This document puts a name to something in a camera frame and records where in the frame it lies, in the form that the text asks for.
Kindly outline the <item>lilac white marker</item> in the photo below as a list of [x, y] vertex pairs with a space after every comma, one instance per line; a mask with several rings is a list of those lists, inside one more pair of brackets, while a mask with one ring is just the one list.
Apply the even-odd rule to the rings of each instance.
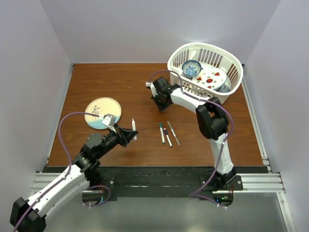
[[[132, 124], [132, 129], [135, 131], [135, 130], [136, 130], [136, 123], [135, 123], [134, 118], [132, 118], [131, 124]], [[137, 135], [134, 136], [133, 140], [134, 140], [134, 141], [137, 140]]]

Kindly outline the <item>teal white marker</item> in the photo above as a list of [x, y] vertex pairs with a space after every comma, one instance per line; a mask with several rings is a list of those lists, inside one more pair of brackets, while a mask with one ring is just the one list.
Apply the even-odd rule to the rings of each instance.
[[160, 127], [160, 135], [161, 135], [161, 140], [162, 140], [162, 144], [165, 144], [165, 137], [164, 137], [164, 131], [163, 131], [163, 128]]

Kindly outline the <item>green pen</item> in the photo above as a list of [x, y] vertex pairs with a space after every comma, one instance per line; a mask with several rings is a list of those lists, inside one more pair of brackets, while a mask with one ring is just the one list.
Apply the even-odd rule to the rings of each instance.
[[173, 129], [171, 123], [170, 123], [169, 121], [167, 121], [167, 124], [168, 124], [168, 126], [169, 126], [169, 128], [170, 128], [170, 130], [171, 130], [171, 132], [172, 132], [172, 135], [174, 136], [174, 138], [175, 138], [175, 140], [176, 140], [177, 145], [180, 146], [180, 142], [179, 142], [179, 140], [178, 140], [178, 138], [177, 138], [177, 135], [176, 135], [176, 133], [175, 133], [175, 131], [174, 131], [174, 129]]

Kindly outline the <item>blue white marker pen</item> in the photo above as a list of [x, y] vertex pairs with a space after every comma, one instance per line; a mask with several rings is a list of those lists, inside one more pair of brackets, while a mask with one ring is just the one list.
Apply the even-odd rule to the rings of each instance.
[[167, 141], [168, 141], [168, 143], [169, 143], [169, 146], [170, 146], [170, 147], [173, 147], [173, 145], [172, 145], [172, 143], [171, 143], [171, 140], [170, 140], [169, 136], [166, 135], [166, 137], [167, 137]]

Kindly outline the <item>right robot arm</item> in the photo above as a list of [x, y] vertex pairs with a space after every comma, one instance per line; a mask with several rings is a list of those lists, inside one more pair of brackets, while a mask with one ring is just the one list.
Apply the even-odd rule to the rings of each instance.
[[151, 90], [151, 99], [160, 112], [170, 105], [180, 105], [197, 116], [198, 128], [201, 134], [209, 139], [215, 161], [213, 173], [198, 190], [210, 184], [214, 190], [225, 190], [232, 185], [236, 170], [230, 157], [227, 139], [230, 135], [229, 123], [233, 123], [231, 115], [225, 110], [217, 97], [210, 99], [194, 96], [178, 85], [171, 85], [164, 77], [153, 82], [146, 82]]

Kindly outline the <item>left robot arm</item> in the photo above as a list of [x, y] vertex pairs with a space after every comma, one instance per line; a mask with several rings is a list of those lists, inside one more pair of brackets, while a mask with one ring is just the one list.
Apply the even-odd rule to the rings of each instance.
[[118, 125], [109, 128], [108, 135], [91, 134], [80, 153], [52, 182], [28, 199], [18, 198], [12, 207], [10, 223], [15, 232], [42, 232], [66, 203], [86, 189], [96, 189], [100, 178], [95, 175], [99, 159], [115, 146], [126, 147], [138, 134], [136, 130]]

